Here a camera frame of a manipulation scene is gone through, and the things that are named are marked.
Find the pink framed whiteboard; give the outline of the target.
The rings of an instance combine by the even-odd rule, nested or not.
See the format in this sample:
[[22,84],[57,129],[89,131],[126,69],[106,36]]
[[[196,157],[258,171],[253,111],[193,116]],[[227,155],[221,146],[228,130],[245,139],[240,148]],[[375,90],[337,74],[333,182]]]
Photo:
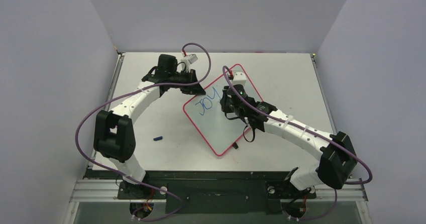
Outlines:
[[206,94],[192,97],[183,105],[183,112],[217,156],[222,156],[235,142],[252,139],[251,129],[235,115],[222,112],[222,89],[227,85],[221,74],[204,88]]

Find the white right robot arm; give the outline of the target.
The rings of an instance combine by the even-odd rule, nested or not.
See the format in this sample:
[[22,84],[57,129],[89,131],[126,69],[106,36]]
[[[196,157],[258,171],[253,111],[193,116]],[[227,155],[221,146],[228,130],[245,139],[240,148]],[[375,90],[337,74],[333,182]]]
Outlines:
[[282,137],[314,156],[318,163],[310,167],[296,167],[286,177],[284,193],[297,197],[308,188],[325,184],[342,189],[357,161],[350,138],[343,132],[336,135],[303,126],[277,107],[247,96],[242,85],[224,86],[220,101],[225,115],[235,114],[252,130]]

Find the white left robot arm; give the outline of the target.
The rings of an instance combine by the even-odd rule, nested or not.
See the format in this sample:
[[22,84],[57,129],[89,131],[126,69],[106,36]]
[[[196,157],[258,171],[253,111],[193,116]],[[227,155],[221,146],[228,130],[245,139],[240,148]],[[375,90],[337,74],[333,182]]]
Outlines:
[[137,93],[127,97],[109,111],[101,110],[95,118],[94,149],[109,159],[120,171],[123,180],[131,184],[130,192],[143,199],[150,192],[146,171],[134,155],[136,137],[133,123],[143,111],[168,89],[178,88],[183,94],[205,95],[191,65],[195,54],[176,57],[161,54],[158,64],[142,78]]

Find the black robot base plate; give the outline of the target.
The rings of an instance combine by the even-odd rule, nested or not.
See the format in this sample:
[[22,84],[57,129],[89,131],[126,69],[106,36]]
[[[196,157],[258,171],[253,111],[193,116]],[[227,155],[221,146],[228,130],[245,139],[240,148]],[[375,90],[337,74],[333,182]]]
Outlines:
[[288,171],[149,171],[147,183],[139,186],[112,171],[87,169],[85,179],[112,180],[116,198],[130,201],[130,212],[147,217],[165,202],[165,213],[243,214],[283,211],[301,217],[306,201],[315,199],[312,187],[299,191],[290,185]]

